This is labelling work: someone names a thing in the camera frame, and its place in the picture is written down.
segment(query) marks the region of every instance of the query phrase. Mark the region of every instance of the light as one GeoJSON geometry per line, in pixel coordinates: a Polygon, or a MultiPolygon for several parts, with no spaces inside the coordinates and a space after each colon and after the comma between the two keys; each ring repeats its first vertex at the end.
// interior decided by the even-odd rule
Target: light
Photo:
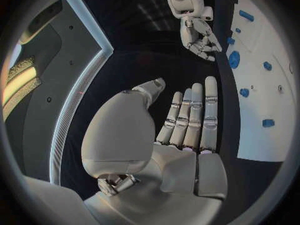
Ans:
{"type": "Polygon", "coordinates": [[[23,71],[20,75],[13,78],[4,89],[2,104],[5,105],[7,101],[12,97],[12,95],[14,95],[30,80],[34,79],[36,75],[36,69],[34,67],[30,67],[23,71]]]}

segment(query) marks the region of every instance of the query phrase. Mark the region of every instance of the white robotic arm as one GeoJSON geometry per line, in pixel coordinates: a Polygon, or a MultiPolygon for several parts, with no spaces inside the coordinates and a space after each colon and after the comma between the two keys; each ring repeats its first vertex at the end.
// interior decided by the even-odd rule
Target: white robotic arm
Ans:
{"type": "Polygon", "coordinates": [[[204,0],[167,1],[174,17],[181,19],[180,36],[183,46],[205,60],[215,61],[207,52],[221,52],[222,47],[205,22],[214,19],[213,9],[204,6],[204,0]]]}

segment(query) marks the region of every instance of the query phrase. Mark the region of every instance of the blue cylinder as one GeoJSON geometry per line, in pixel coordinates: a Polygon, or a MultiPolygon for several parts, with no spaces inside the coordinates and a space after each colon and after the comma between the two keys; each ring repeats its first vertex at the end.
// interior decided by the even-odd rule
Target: blue cylinder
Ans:
{"type": "Polygon", "coordinates": [[[236,40],[234,40],[232,37],[228,37],[228,38],[227,38],[227,43],[228,43],[228,44],[233,45],[233,44],[235,44],[235,41],[236,41],[236,40]]]}
{"type": "Polygon", "coordinates": [[[245,19],[248,19],[250,22],[254,21],[254,16],[252,16],[251,14],[249,14],[243,10],[239,10],[239,15],[245,19]]]}
{"type": "Polygon", "coordinates": [[[241,94],[243,97],[247,98],[249,96],[249,89],[247,89],[247,88],[241,88],[239,90],[239,94],[241,94]]]}
{"type": "Polygon", "coordinates": [[[262,120],[262,126],[264,128],[269,128],[275,126],[275,121],[273,119],[264,119],[262,120]]]}
{"type": "Polygon", "coordinates": [[[236,69],[240,64],[240,53],[233,51],[229,56],[229,65],[232,69],[236,69]]]}
{"type": "Polygon", "coordinates": [[[268,71],[271,71],[272,70],[272,65],[270,63],[268,63],[267,61],[265,61],[263,63],[263,67],[268,70],[268,71]]]}

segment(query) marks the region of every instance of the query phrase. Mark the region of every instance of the white panel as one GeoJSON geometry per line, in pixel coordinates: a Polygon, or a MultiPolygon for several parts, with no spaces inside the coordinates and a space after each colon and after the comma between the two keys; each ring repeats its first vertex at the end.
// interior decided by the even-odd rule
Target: white panel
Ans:
{"type": "Polygon", "coordinates": [[[240,63],[233,69],[240,106],[240,141],[237,157],[256,161],[284,161],[295,127],[295,80],[280,36],[267,18],[250,0],[238,0],[234,7],[231,30],[233,45],[226,52],[240,54],[240,63]],[[243,10],[254,16],[246,22],[239,15],[243,10]],[[272,70],[264,68],[269,62],[272,70]],[[249,89],[249,96],[240,89],[249,89]],[[275,126],[263,127],[264,119],[273,119],[275,126]]]}

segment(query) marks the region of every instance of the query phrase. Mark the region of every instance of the white robotic hand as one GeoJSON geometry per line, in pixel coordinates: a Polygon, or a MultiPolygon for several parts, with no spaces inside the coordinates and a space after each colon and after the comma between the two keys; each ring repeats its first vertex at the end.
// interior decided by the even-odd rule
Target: white robotic hand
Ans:
{"type": "Polygon", "coordinates": [[[204,0],[167,0],[177,19],[181,19],[180,36],[185,48],[208,61],[215,61],[207,52],[221,52],[222,47],[205,21],[214,19],[213,9],[204,0]]]}
{"type": "Polygon", "coordinates": [[[162,145],[173,145],[178,149],[211,153],[217,146],[218,125],[218,90],[217,81],[209,76],[205,79],[205,114],[202,138],[199,142],[202,111],[203,87],[194,83],[192,88],[184,92],[175,92],[167,118],[162,126],[156,142],[162,145]]]}

